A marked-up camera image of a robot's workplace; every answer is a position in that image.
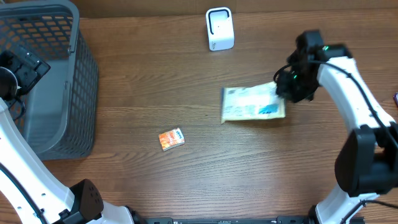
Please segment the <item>yellow wet wipes pack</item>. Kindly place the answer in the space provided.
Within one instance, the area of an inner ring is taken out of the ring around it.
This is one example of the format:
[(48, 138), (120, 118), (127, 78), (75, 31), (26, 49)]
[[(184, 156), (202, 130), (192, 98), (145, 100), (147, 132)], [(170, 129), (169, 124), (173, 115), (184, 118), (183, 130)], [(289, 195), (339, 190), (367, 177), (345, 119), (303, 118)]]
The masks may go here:
[(285, 117), (285, 100), (274, 82), (221, 90), (221, 122), (267, 120)]

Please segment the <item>small orange snack packet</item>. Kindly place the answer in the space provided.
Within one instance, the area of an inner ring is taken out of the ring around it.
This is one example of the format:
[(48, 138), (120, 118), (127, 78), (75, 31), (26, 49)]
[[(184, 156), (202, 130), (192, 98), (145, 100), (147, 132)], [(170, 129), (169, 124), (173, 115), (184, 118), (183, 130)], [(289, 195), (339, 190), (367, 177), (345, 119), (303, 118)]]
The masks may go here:
[(159, 134), (159, 142), (163, 151), (185, 144), (185, 137), (180, 128)]

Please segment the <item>red purple pad package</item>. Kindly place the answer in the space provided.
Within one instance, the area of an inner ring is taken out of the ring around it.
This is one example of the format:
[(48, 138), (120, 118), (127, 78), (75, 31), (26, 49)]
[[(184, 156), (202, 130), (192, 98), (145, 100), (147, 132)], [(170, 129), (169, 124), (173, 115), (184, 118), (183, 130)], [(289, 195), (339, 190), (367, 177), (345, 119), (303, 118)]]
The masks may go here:
[(398, 92), (396, 92), (396, 93), (393, 95), (393, 100), (394, 100), (394, 103), (396, 104), (396, 106), (398, 107)]

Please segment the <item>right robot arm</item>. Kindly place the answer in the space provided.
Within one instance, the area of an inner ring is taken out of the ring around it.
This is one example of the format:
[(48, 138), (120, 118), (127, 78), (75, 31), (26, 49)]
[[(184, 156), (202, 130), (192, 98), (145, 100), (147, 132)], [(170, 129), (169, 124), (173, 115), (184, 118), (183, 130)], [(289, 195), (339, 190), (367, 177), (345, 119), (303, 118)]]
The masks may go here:
[(397, 187), (397, 123), (377, 102), (345, 44), (326, 45), (319, 30), (296, 38), (287, 64), (276, 71), (276, 93), (293, 103), (312, 101), (323, 87), (343, 118), (348, 138), (335, 161), (336, 185), (304, 217), (277, 217), (278, 223), (364, 223), (355, 215)]

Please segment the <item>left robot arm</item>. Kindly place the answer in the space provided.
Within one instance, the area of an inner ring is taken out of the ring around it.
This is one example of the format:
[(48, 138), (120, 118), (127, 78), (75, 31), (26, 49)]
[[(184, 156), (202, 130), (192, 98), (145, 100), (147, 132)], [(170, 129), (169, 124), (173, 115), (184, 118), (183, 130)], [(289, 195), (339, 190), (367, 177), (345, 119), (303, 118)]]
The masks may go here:
[(20, 101), (49, 70), (26, 49), (1, 53), (1, 192), (22, 223), (144, 224), (133, 209), (105, 202), (88, 179), (63, 185), (22, 137), (7, 102)]

